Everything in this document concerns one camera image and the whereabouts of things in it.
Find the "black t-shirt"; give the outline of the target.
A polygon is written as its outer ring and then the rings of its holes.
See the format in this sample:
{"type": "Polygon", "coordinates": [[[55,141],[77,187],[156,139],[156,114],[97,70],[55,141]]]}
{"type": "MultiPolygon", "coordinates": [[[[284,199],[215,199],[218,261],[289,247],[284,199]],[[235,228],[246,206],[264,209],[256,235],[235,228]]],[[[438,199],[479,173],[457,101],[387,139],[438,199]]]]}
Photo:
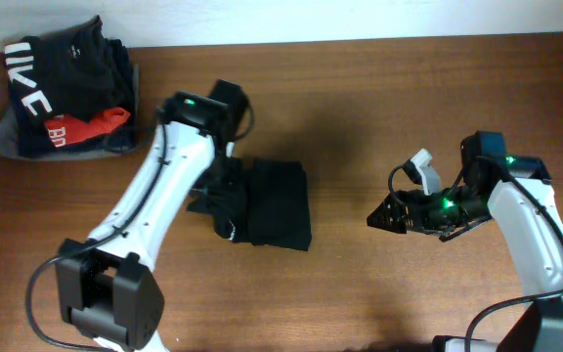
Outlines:
{"type": "MultiPolygon", "coordinates": [[[[215,233],[233,243],[248,242],[307,251],[312,241],[307,173],[299,161],[256,158],[246,171],[248,204],[243,215],[224,212],[212,217],[215,233]]],[[[187,206],[197,212],[197,181],[194,200],[187,206]]]]}

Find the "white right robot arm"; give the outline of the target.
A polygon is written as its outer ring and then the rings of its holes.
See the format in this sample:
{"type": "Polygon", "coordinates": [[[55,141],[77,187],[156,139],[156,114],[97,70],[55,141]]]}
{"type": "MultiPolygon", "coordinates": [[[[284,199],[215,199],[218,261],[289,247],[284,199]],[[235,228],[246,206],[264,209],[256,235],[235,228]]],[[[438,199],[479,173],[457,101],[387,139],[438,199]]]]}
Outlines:
{"type": "Polygon", "coordinates": [[[464,159],[448,188],[427,185],[433,174],[425,161],[402,164],[420,189],[391,189],[368,216],[370,227],[408,232],[448,242],[495,221],[507,243],[519,280],[520,297],[478,313],[465,335],[437,335],[433,351],[563,351],[563,223],[543,162],[536,157],[480,154],[464,159]],[[474,331],[498,310],[527,309],[499,342],[477,339],[474,331]]]}

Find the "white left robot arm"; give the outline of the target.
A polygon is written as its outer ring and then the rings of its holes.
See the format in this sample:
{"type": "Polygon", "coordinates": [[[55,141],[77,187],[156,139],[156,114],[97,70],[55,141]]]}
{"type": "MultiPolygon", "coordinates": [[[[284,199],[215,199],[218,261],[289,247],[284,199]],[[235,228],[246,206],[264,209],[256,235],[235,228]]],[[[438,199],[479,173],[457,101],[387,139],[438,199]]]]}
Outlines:
{"type": "Polygon", "coordinates": [[[153,270],[187,196],[229,172],[239,127],[253,109],[237,86],[206,97],[179,92],[155,113],[152,145],[109,216],[85,242],[65,240],[55,264],[62,319],[90,351],[162,351],[164,296],[153,270]]]}

